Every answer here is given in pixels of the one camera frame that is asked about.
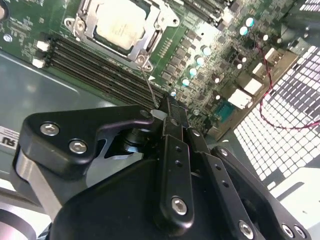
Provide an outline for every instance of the white label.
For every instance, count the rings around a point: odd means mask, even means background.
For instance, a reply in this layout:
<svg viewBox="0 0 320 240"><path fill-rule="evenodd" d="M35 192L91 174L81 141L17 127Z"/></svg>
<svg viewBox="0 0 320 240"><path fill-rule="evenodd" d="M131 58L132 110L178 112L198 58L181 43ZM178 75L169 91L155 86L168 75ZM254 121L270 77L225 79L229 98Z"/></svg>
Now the white label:
<svg viewBox="0 0 320 240"><path fill-rule="evenodd" d="M10 149L16 149L19 140L19 133L0 126L0 145Z"/></svg>

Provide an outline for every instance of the black bracket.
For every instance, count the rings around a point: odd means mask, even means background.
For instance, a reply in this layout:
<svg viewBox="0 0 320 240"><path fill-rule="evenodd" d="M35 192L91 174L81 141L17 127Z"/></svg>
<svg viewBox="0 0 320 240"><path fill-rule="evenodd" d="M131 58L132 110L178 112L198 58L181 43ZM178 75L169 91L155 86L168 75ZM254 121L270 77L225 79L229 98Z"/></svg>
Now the black bracket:
<svg viewBox="0 0 320 240"><path fill-rule="evenodd" d="M153 116L138 105L36 113L24 120L19 145L29 159L63 178L77 179L96 157L98 140L113 138L125 129L147 128L153 121ZM58 134L44 134L43 124L54 124ZM74 140L85 145L85 152L71 151Z"/></svg>
<svg viewBox="0 0 320 240"><path fill-rule="evenodd" d="M255 224L266 239L311 239L307 230L231 152L215 147L211 153L221 159L228 174L235 179L238 194L245 200L246 207L254 206L250 211L255 216L251 218L255 219Z"/></svg>

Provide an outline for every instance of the cpu socket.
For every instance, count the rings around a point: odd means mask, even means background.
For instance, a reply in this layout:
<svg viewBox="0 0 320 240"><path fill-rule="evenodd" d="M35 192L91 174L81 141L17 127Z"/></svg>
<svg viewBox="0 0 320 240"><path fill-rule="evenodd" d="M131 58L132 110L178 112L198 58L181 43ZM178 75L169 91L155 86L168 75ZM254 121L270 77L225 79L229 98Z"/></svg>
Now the cpu socket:
<svg viewBox="0 0 320 240"><path fill-rule="evenodd" d="M132 69L153 70L149 58L167 27L180 20L162 0L82 0L64 25L81 41Z"/></svg>

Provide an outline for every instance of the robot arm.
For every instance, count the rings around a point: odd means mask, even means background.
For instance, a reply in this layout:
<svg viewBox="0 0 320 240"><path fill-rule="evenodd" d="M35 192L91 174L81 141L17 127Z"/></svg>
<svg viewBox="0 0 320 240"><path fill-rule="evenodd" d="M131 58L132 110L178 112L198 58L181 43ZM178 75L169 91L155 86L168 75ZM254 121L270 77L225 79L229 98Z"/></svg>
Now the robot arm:
<svg viewBox="0 0 320 240"><path fill-rule="evenodd" d="M143 158L87 187L99 140L107 158ZM151 113L129 105L33 114L10 175L51 217L50 240L311 239L227 149L209 151L173 98Z"/></svg>

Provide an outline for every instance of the capacitor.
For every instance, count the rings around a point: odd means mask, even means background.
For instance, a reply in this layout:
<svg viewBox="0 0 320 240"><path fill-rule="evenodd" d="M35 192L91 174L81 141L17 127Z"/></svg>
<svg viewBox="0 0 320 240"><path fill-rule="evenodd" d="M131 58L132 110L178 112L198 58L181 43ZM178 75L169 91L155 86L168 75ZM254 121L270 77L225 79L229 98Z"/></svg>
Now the capacitor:
<svg viewBox="0 0 320 240"><path fill-rule="evenodd" d="M174 89L174 90L170 93L170 95L171 95L172 97L177 96L177 92L176 92L176 90Z"/></svg>
<svg viewBox="0 0 320 240"><path fill-rule="evenodd" d="M248 33L248 28L246 26L240 27L239 33L241 36L244 36Z"/></svg>
<svg viewBox="0 0 320 240"><path fill-rule="evenodd" d="M197 69L195 67L191 67L189 69L189 74L191 77L194 77L195 75L197 75Z"/></svg>
<svg viewBox="0 0 320 240"><path fill-rule="evenodd" d="M211 48L208 47L208 46L206 46L206 45L203 45L203 46L201 47L201 50L202 50L202 52L203 52L203 54L204 54L205 56L210 56L211 53L212 53Z"/></svg>
<svg viewBox="0 0 320 240"><path fill-rule="evenodd" d="M245 56L243 56L241 53L238 54L238 59L242 63L245 63L247 61L247 58Z"/></svg>
<svg viewBox="0 0 320 240"><path fill-rule="evenodd" d="M241 69L242 68L242 62L239 61L238 59L233 61L233 65L235 65L237 69Z"/></svg>
<svg viewBox="0 0 320 240"><path fill-rule="evenodd" d="M196 64L198 64L198 66L202 67L203 65L205 65L205 59L201 56L197 56L195 58Z"/></svg>
<svg viewBox="0 0 320 240"><path fill-rule="evenodd" d="M255 20L252 17L248 17L245 21L245 25L251 28L255 24Z"/></svg>
<svg viewBox="0 0 320 240"><path fill-rule="evenodd" d="M259 32L258 33L258 38L262 41L268 41L269 36L268 34L265 34L264 32Z"/></svg>
<svg viewBox="0 0 320 240"><path fill-rule="evenodd" d="M217 84L220 82L220 78L216 74L211 75L211 79Z"/></svg>
<svg viewBox="0 0 320 240"><path fill-rule="evenodd" d="M183 80L182 80L182 84L183 84L183 86L188 87L189 84L190 84L189 79L187 79L187 78L183 79Z"/></svg>
<svg viewBox="0 0 320 240"><path fill-rule="evenodd" d="M277 35L274 35L271 37L271 41L275 44L280 44L282 43L282 38Z"/></svg>

